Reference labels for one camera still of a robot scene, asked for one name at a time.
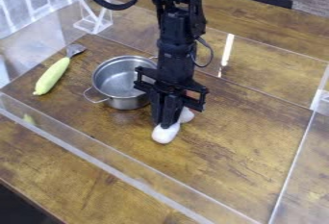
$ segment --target wooden table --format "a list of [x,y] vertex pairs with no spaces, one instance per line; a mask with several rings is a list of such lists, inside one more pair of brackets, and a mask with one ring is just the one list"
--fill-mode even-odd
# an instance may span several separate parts
[[[32,88],[46,68],[63,57],[63,51],[5,86],[3,92],[256,221],[266,222],[309,124],[312,111],[306,106],[313,88],[304,85],[300,90],[308,89],[304,103],[294,103],[298,98],[286,102],[289,93],[280,93],[274,88],[284,83],[269,82],[269,88],[257,91],[243,87],[245,81],[235,84],[217,78],[211,72],[197,72],[195,79],[211,90],[207,109],[182,126],[175,141],[162,146],[150,139],[149,107],[120,112],[83,100],[91,72],[103,60],[119,55],[149,54],[98,36],[86,36],[79,43],[88,50],[72,60],[70,70],[48,95],[32,96]],[[313,70],[321,73],[324,65],[316,62]],[[310,82],[317,83],[317,78],[310,78]],[[280,98],[269,95],[273,90],[277,90],[276,95],[282,95]],[[8,118],[1,116],[0,121],[4,128],[1,180],[64,222],[195,221]],[[245,222],[238,218],[230,220]]]

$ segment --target pot handle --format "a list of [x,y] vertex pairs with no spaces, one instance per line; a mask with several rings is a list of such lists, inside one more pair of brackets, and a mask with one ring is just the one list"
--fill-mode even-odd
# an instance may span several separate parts
[[98,101],[92,100],[92,99],[87,96],[87,93],[90,92],[91,89],[92,89],[92,87],[90,87],[90,88],[83,92],[83,97],[84,97],[84,99],[86,99],[88,102],[91,102],[92,104],[99,104],[99,103],[103,103],[103,102],[106,102],[107,100],[110,100],[110,98],[106,98],[106,99],[102,99],[102,100],[98,100]]

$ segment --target stainless steel pot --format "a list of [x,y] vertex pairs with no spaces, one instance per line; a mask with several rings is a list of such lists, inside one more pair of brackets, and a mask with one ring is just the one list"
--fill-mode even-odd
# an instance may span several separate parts
[[[84,98],[94,104],[106,102],[118,110],[134,110],[145,106],[149,103],[147,94],[134,89],[138,66],[155,68],[157,64],[139,56],[120,56],[104,61],[92,73],[92,87],[84,91]],[[153,83],[153,79],[146,77],[143,81]],[[94,88],[102,94],[102,100],[95,101],[88,97],[87,93]]]

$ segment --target black floor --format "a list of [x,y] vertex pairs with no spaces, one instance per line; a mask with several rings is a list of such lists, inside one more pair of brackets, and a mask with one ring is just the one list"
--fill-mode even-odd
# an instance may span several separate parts
[[0,185],[0,223],[58,224],[39,210]]

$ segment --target metal pot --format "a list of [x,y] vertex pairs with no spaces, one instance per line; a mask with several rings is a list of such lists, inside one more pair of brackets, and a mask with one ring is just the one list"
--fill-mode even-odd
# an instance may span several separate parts
[[[92,87],[84,91],[84,98],[94,104],[106,102],[118,110],[135,110],[145,106],[149,103],[149,96],[134,89],[138,66],[157,68],[157,64],[150,59],[139,56],[120,56],[104,61],[92,73]],[[143,81],[154,82],[147,77]],[[104,99],[95,101],[87,96],[92,88],[106,97]]]

